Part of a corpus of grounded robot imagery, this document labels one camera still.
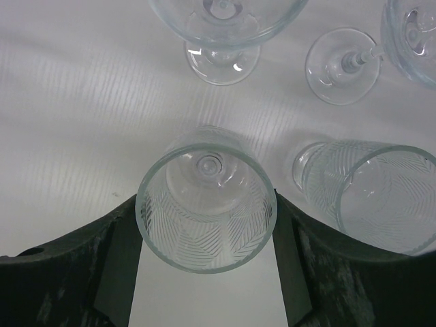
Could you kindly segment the removed wine glass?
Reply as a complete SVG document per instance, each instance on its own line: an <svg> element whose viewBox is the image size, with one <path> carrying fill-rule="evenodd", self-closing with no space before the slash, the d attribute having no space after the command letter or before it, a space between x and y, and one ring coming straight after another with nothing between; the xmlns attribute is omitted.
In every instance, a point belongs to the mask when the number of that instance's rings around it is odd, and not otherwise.
<svg viewBox="0 0 436 327"><path fill-rule="evenodd" d="M415 146L363 140L303 148L292 178L338 231L405 255L435 244L435 156Z"/></svg>
<svg viewBox="0 0 436 327"><path fill-rule="evenodd" d="M381 42L359 29L329 31L313 43L305 61L309 87L338 106L364 97L376 83L382 58L402 75L435 88L435 2L387 1L381 16Z"/></svg>

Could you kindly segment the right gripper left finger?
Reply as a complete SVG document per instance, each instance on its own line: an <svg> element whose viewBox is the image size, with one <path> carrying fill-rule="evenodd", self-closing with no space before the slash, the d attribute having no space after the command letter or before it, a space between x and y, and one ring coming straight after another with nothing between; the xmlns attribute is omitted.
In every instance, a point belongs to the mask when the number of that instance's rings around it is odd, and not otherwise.
<svg viewBox="0 0 436 327"><path fill-rule="evenodd" d="M1 256L1 325L128 326L142 248L135 203Z"/></svg>

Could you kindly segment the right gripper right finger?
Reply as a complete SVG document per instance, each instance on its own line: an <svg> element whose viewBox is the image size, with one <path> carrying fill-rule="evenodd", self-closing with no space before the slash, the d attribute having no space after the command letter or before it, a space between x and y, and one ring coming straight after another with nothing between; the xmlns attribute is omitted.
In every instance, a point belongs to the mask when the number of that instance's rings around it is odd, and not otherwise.
<svg viewBox="0 0 436 327"><path fill-rule="evenodd" d="M277 196L273 243L289 326L434 326L435 253L350 238Z"/></svg>

